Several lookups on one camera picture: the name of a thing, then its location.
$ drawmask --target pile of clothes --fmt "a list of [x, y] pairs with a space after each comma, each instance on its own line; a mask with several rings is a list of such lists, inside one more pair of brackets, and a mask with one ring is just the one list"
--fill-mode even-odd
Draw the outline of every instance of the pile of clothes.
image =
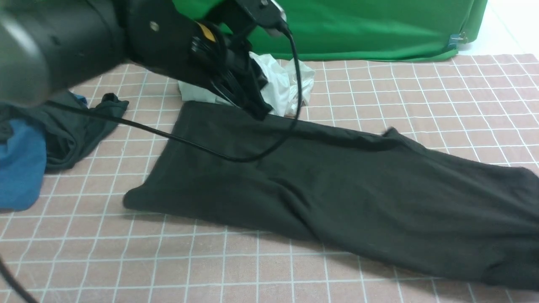
[[[69, 91], [51, 101], [118, 118], [129, 104], [106, 94], [96, 107], [88, 108], [84, 96]], [[0, 104], [0, 209], [30, 208], [39, 197], [45, 173], [73, 168], [117, 126], [46, 105]]]

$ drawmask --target black cloth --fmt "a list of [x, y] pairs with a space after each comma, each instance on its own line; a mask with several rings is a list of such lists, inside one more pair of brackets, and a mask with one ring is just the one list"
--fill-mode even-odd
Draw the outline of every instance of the black cloth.
[[[173, 133], [247, 156], [289, 123], [187, 102]], [[123, 204], [322, 242], [435, 277], [539, 290], [539, 178], [426, 149], [395, 129], [301, 122], [275, 153], [245, 164], [168, 142]]]
[[5, 143], [13, 136], [13, 129], [9, 124], [10, 111], [8, 108], [0, 108], [0, 143]]
[[[105, 94], [101, 102], [90, 109], [69, 91], [54, 96], [51, 101], [117, 118], [124, 115], [129, 105], [128, 101], [120, 101], [112, 93]], [[25, 117], [44, 126], [48, 172], [73, 168], [118, 126], [115, 122], [90, 118], [46, 105], [32, 108], [0, 105], [0, 112], [4, 111], [9, 111], [9, 118]]]

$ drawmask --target green fabric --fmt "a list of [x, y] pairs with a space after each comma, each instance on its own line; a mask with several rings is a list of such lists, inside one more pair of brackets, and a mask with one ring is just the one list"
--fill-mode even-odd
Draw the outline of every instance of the green fabric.
[[[182, 14], [201, 18], [220, 0], [173, 0]], [[278, 0], [301, 60], [444, 60], [450, 35], [477, 38], [487, 0]], [[254, 52], [290, 59], [288, 41], [257, 29]]]

